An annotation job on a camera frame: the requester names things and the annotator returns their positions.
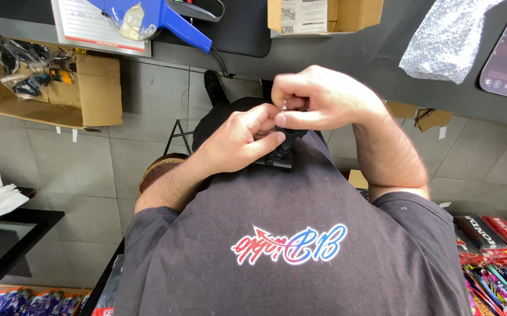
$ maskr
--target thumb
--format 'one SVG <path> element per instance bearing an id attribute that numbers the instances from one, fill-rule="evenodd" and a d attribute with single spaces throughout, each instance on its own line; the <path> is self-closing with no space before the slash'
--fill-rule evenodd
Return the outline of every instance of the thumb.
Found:
<path id="1" fill-rule="evenodd" d="M 285 111 L 275 116 L 275 125 L 290 129 L 326 129 L 320 111 Z"/>
<path id="2" fill-rule="evenodd" d="M 256 140 L 245 145 L 248 156 L 252 159 L 258 159 L 273 151 L 277 146 L 285 141 L 285 133 L 273 132 L 260 140 Z"/>

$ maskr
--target black t-shirt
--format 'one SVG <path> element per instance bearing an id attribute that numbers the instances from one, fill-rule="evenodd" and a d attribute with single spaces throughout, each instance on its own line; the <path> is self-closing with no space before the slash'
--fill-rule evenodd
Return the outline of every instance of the black t-shirt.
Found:
<path id="1" fill-rule="evenodd" d="M 313 132 L 292 155 L 291 173 L 215 175 L 179 216 L 139 212 L 115 316 L 471 314 L 447 212 L 406 192 L 368 203 Z"/>

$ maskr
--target instruction paper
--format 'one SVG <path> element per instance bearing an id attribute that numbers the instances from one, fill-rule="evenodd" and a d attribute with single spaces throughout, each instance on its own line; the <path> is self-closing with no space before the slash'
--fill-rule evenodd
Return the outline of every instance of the instruction paper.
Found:
<path id="1" fill-rule="evenodd" d="M 281 34 L 327 32 L 327 0 L 282 0 Z"/>
<path id="2" fill-rule="evenodd" d="M 150 41 L 124 38 L 101 10 L 86 0 L 51 0 L 59 42 L 123 54 L 151 57 Z"/>

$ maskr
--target hand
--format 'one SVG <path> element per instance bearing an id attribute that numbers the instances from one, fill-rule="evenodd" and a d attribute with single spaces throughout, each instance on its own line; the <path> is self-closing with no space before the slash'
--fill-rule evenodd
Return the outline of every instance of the hand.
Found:
<path id="1" fill-rule="evenodd" d="M 279 109 L 272 104 L 258 105 L 247 112 L 232 113 L 194 155 L 201 157 L 208 174 L 245 168 L 285 140 L 283 132 L 271 132 L 259 140 L 254 139 L 258 131 L 274 129 L 273 118 L 277 113 Z"/>
<path id="2" fill-rule="evenodd" d="M 290 129 L 327 130 L 364 123 L 376 115 L 389 115 L 372 90 L 355 79 L 320 66 L 298 74 L 275 77 L 271 98 L 278 109 L 275 124 Z"/>

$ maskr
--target bubble wrap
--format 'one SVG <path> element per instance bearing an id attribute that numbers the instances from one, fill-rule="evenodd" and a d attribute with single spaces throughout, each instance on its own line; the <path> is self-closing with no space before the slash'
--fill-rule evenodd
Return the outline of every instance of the bubble wrap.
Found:
<path id="1" fill-rule="evenodd" d="M 501 1 L 435 1 L 399 66 L 414 78 L 462 83 L 480 46 L 484 13 Z"/>

